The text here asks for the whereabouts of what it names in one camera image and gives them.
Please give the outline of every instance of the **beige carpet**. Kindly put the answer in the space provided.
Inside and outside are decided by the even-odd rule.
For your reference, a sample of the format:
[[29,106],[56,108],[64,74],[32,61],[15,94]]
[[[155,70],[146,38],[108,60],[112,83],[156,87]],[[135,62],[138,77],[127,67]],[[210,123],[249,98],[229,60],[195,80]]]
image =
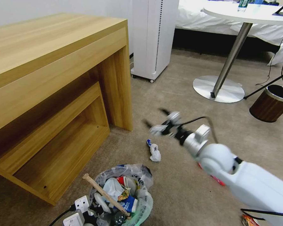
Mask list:
[[[107,168],[124,163],[143,163],[154,177],[154,185],[150,188],[153,210],[144,226],[240,225],[239,209],[243,205],[228,188],[206,175],[175,139],[151,137],[141,122],[143,118],[153,123],[163,122],[165,117],[158,107],[180,111],[183,120],[209,116],[221,143],[240,158],[283,179],[283,115],[275,123],[253,118],[248,109],[259,94],[238,103],[224,104],[207,100],[194,91],[193,79],[219,75],[224,61],[221,56],[173,50],[169,66],[155,83],[132,78],[134,130],[128,132],[112,127],[107,140],[55,207],[0,176],[0,225],[49,225],[75,199],[89,193],[90,186],[81,179],[84,173],[95,177]],[[229,78],[243,84],[249,94],[257,88],[256,83],[265,81],[267,73],[266,61],[237,59]],[[271,77],[279,73],[280,67],[273,67]],[[202,123],[206,121],[197,121],[187,128],[195,130]],[[149,159],[148,138],[159,147],[160,163]]]

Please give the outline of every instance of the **wood-pattern trash can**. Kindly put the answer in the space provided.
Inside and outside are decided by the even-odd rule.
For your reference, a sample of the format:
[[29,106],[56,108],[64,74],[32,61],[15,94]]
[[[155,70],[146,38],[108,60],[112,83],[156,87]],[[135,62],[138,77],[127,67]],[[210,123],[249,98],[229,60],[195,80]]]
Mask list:
[[275,122],[283,114],[283,86],[269,85],[250,107],[249,112],[256,119]]

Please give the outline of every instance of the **white bedsheet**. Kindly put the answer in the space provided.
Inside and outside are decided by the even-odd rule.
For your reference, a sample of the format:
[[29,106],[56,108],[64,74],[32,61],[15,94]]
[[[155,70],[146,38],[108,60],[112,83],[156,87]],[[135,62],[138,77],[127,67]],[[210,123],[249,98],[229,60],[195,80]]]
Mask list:
[[[226,35],[237,35],[242,23],[212,17],[202,12],[205,4],[232,4],[225,1],[179,0],[179,14],[176,27],[189,30],[205,31]],[[257,37],[279,46],[283,39],[283,26],[253,24],[248,36]],[[272,65],[283,62],[283,41],[279,51],[272,60]]]

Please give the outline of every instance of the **white air purifier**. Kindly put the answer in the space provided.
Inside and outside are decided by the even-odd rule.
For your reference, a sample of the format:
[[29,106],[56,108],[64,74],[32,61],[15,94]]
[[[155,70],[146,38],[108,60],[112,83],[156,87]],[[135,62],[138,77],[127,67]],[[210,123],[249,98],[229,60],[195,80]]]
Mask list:
[[179,0],[133,1],[133,77],[154,82],[170,62]]

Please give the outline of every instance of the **bottle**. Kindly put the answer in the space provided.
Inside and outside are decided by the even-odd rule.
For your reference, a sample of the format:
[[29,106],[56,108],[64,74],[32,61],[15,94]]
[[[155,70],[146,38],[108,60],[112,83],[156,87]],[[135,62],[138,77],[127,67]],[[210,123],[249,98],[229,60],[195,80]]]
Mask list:
[[240,0],[238,11],[244,12],[246,10],[248,3],[249,3],[249,0]]

